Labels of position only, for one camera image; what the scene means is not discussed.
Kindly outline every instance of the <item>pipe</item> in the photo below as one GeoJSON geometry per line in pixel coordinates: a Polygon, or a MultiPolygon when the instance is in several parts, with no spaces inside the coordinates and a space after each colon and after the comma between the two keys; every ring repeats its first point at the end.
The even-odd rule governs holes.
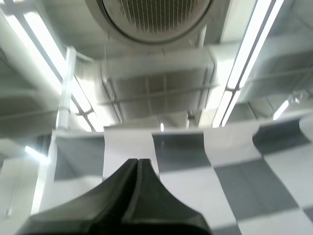
{"type": "Polygon", "coordinates": [[[206,26],[201,30],[197,37],[196,41],[196,47],[197,48],[203,48],[204,40],[205,40],[205,34],[206,34],[206,26]]]}
{"type": "Polygon", "coordinates": [[[71,85],[74,76],[75,64],[76,50],[74,47],[68,47],[66,55],[66,72],[62,84],[62,93],[57,114],[56,129],[68,129],[70,116],[69,104],[72,97],[71,85]]]}

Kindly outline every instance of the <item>wall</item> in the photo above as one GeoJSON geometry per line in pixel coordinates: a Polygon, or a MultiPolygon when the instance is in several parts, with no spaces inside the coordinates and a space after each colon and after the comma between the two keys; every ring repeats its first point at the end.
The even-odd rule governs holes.
{"type": "Polygon", "coordinates": [[[37,171],[38,164],[32,159],[4,160],[0,173],[0,231],[2,235],[14,235],[29,217],[37,182],[37,171]]]}

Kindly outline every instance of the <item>air conditioning unit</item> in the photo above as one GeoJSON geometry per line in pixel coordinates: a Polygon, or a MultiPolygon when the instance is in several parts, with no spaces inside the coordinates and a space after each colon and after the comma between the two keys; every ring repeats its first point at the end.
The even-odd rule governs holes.
{"type": "Polygon", "coordinates": [[[109,37],[130,45],[170,47],[207,24],[212,0],[86,0],[109,37]]]}

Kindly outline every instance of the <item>fluorescent light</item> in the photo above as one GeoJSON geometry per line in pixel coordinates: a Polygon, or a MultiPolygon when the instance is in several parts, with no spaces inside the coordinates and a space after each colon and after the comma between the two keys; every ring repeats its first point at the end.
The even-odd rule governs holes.
{"type": "Polygon", "coordinates": [[[254,63],[255,63],[257,57],[259,56],[261,48],[262,48],[262,46],[263,46],[263,44],[265,42],[265,39],[268,36],[268,33],[269,33],[269,31],[270,31],[270,29],[271,29],[271,27],[272,27],[272,25],[273,25],[273,23],[274,23],[274,21],[276,19],[276,16],[277,16],[277,14],[278,14],[278,12],[279,12],[283,2],[284,2],[284,0],[276,0],[275,5],[274,5],[274,7],[273,7],[269,17],[268,17],[268,21],[266,22],[266,24],[265,24],[265,26],[263,28],[263,31],[262,31],[261,36],[259,38],[259,41],[258,41],[257,45],[255,46],[255,49],[254,49],[254,51],[252,53],[252,56],[251,56],[251,58],[249,60],[248,65],[246,67],[244,75],[243,75],[243,77],[242,77],[242,79],[240,81],[240,84],[239,84],[240,88],[242,88],[245,85],[245,83],[246,83],[246,81],[247,81],[247,79],[248,79],[248,77],[250,75],[250,72],[251,72],[251,70],[252,70],[252,68],[254,66],[254,63]]]}
{"type": "Polygon", "coordinates": [[[29,24],[31,30],[34,32],[37,39],[39,40],[40,44],[45,49],[47,55],[49,56],[57,71],[62,77],[64,77],[66,68],[65,58],[61,54],[58,46],[53,40],[40,15],[35,12],[29,12],[24,14],[24,17],[29,24]]]}
{"type": "Polygon", "coordinates": [[[30,39],[20,22],[15,16],[7,16],[5,17],[8,21],[9,25],[12,27],[16,35],[19,37],[21,42],[24,46],[30,51],[31,56],[34,58],[35,62],[37,63],[38,67],[45,71],[46,77],[52,79],[47,79],[47,81],[51,84],[51,87],[56,89],[56,91],[61,94],[62,92],[62,85],[58,78],[55,76],[53,71],[51,70],[50,66],[47,64],[43,56],[40,54],[38,49],[36,48],[33,41],[30,39]]]}
{"type": "Polygon", "coordinates": [[[84,112],[87,112],[91,109],[91,105],[86,98],[82,88],[78,84],[76,78],[73,78],[72,80],[72,94],[84,112]]]}
{"type": "Polygon", "coordinates": [[[210,89],[210,94],[207,100],[205,110],[217,109],[221,102],[225,90],[225,86],[213,87],[210,89]]]}
{"type": "Polygon", "coordinates": [[[41,164],[47,165],[50,163],[50,159],[46,156],[40,154],[39,152],[35,151],[29,146],[25,147],[25,152],[31,155],[33,158],[35,158],[37,161],[39,161],[41,164]]]}
{"type": "Polygon", "coordinates": [[[74,104],[73,100],[70,101],[69,109],[74,114],[78,114],[79,113],[79,110],[78,110],[77,106],[74,104]]]}
{"type": "Polygon", "coordinates": [[[227,87],[230,89],[235,89],[237,86],[240,75],[244,69],[245,63],[251,52],[270,3],[271,0],[258,0],[256,3],[246,33],[244,35],[244,39],[239,48],[233,69],[228,79],[227,87]]]}
{"type": "Polygon", "coordinates": [[[224,95],[222,97],[222,100],[220,102],[220,105],[217,109],[217,112],[215,114],[215,117],[214,117],[214,120],[213,120],[213,123],[212,123],[212,127],[213,128],[216,128],[216,127],[219,127],[220,124],[221,124],[221,121],[223,119],[223,116],[224,116],[224,113],[228,107],[228,104],[230,102],[230,99],[232,97],[232,92],[230,91],[225,91],[224,92],[224,95]]]}
{"type": "MultiPolygon", "coordinates": [[[[66,68],[65,58],[61,54],[42,18],[40,15],[38,15],[38,13],[35,12],[24,14],[24,17],[36,35],[38,41],[43,46],[53,65],[61,77],[64,78],[66,68]]],[[[73,78],[72,82],[72,94],[84,112],[87,112],[91,109],[91,105],[75,77],[73,78]]]]}
{"type": "Polygon", "coordinates": [[[93,128],[97,132],[102,132],[103,131],[103,126],[101,125],[101,122],[99,118],[97,117],[96,113],[91,113],[87,115],[88,120],[92,124],[93,128]]]}
{"type": "Polygon", "coordinates": [[[237,100],[238,100],[238,98],[239,98],[239,95],[240,95],[240,91],[237,91],[237,92],[235,93],[235,95],[234,95],[234,97],[233,97],[233,99],[232,99],[232,101],[231,101],[231,103],[230,103],[228,109],[227,109],[227,112],[226,112],[224,118],[223,118],[222,126],[225,126],[225,125],[226,125],[226,123],[227,123],[227,121],[228,121],[228,119],[229,119],[229,116],[230,116],[231,112],[233,111],[233,109],[234,109],[234,107],[235,107],[235,105],[236,105],[236,103],[237,103],[237,100]]]}
{"type": "Polygon", "coordinates": [[[282,106],[279,107],[279,109],[276,111],[276,113],[274,113],[274,116],[273,116],[273,120],[277,120],[281,114],[286,110],[286,108],[289,106],[289,101],[286,100],[282,106]]]}
{"type": "Polygon", "coordinates": [[[89,126],[88,122],[83,116],[77,116],[77,120],[79,122],[79,125],[84,128],[85,131],[91,132],[91,127],[89,126]]]}

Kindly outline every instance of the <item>checkered banner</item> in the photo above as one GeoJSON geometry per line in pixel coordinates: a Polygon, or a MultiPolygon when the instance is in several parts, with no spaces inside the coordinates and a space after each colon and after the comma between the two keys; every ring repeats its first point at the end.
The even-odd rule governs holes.
{"type": "Polygon", "coordinates": [[[179,131],[54,132],[40,211],[72,200],[129,158],[215,235],[313,235],[313,116],[179,131]]]}

